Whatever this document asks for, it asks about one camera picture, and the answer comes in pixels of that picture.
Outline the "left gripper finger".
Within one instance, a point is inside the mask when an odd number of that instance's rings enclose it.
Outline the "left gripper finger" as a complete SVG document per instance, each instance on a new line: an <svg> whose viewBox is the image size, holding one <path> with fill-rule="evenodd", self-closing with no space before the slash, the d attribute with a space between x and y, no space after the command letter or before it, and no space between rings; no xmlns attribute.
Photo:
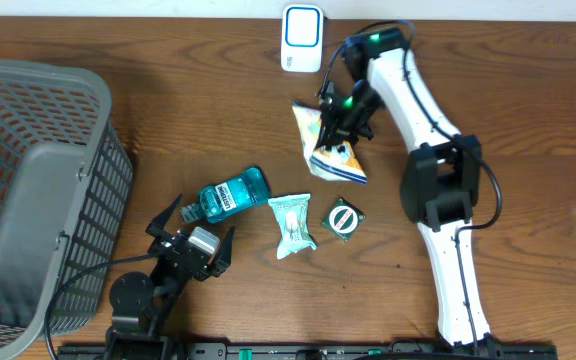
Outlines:
<svg viewBox="0 0 576 360"><path fill-rule="evenodd" d="M211 275L213 277L220 277L224 274L232 263L232 245L235 233L235 227L232 226L225 238L220 243L220 246L215 254L211 264Z"/></svg>
<svg viewBox="0 0 576 360"><path fill-rule="evenodd" d="M165 226L179 205L182 195L179 194L175 200L165 208L161 213L155 216L146 228L146 233L153 238L169 237L170 234L165 231Z"/></svg>

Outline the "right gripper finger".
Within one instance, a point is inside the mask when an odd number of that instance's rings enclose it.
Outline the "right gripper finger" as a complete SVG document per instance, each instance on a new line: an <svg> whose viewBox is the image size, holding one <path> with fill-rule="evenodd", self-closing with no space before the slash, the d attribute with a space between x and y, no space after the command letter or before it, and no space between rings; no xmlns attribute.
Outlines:
<svg viewBox="0 0 576 360"><path fill-rule="evenodd" d="M357 129L345 130L345 129L338 128L337 134L339 136L342 136L344 141L347 141L351 146L355 146L359 141L359 137L361 136L361 131L357 130Z"/></svg>
<svg viewBox="0 0 576 360"><path fill-rule="evenodd" d="M330 149L330 135L332 134L331 123L328 120L321 120L320 130L315 144L316 149Z"/></svg>

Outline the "yellow snack bag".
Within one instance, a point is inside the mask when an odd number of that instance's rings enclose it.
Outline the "yellow snack bag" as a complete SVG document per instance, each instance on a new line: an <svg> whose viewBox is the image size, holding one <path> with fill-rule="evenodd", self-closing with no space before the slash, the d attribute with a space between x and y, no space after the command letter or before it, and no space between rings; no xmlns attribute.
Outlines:
<svg viewBox="0 0 576 360"><path fill-rule="evenodd" d="M320 110L295 102L292 111L300 134L303 157L312 175L326 181L367 183L367 176L348 141L331 147L315 147L321 130Z"/></svg>

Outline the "blue mouthwash bottle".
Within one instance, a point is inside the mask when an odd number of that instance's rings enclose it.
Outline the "blue mouthwash bottle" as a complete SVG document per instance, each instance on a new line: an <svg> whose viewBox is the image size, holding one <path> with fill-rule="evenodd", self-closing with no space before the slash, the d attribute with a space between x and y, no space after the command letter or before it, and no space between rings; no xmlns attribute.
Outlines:
<svg viewBox="0 0 576 360"><path fill-rule="evenodd" d="M204 187L198 201L182 207L180 215L186 223L205 219L216 224L254 206L264 205L269 198L269 186L262 171L250 167L234 178Z"/></svg>

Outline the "green square packet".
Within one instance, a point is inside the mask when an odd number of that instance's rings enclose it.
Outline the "green square packet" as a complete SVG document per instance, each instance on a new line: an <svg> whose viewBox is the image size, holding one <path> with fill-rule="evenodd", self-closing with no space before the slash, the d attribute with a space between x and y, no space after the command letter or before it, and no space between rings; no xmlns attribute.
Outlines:
<svg viewBox="0 0 576 360"><path fill-rule="evenodd" d="M322 226L347 243L365 221L365 214L357 207L339 198L324 216Z"/></svg>

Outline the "green wet wipes pack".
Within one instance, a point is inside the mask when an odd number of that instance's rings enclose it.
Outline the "green wet wipes pack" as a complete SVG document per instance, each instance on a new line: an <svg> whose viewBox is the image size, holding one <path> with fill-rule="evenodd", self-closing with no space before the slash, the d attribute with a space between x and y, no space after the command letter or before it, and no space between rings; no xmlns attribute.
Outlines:
<svg viewBox="0 0 576 360"><path fill-rule="evenodd" d="M268 200L279 225L281 239L276 257L284 259L306 248L317 249L317 244L309 234L307 226L310 193L274 197Z"/></svg>

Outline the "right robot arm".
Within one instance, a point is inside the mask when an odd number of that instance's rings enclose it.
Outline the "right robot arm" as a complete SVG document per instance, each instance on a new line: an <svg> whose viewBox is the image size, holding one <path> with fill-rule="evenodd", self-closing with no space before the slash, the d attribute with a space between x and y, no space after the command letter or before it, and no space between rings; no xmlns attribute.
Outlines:
<svg viewBox="0 0 576 360"><path fill-rule="evenodd" d="M400 198L429 253L439 305L438 330L453 348L473 353L489 335L472 255L473 210L480 175L494 174L481 145L443 114L417 70L415 33L401 20L380 21L346 38L335 54L355 85L346 97L330 79L319 90L322 125L315 146L330 149L374 136L368 123L379 107L391 114L408 151Z"/></svg>

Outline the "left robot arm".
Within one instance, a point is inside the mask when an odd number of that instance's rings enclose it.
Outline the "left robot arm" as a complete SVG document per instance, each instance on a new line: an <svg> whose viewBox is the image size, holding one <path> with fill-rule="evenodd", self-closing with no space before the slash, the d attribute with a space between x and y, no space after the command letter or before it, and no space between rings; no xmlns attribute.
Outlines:
<svg viewBox="0 0 576 360"><path fill-rule="evenodd" d="M153 237L147 251L156 260L152 272L128 272L111 286L113 313L102 360L187 357L186 346L163 329L191 280L219 277L231 265L235 228L222 239L199 226L170 233L165 226L179 202L175 199L146 228Z"/></svg>

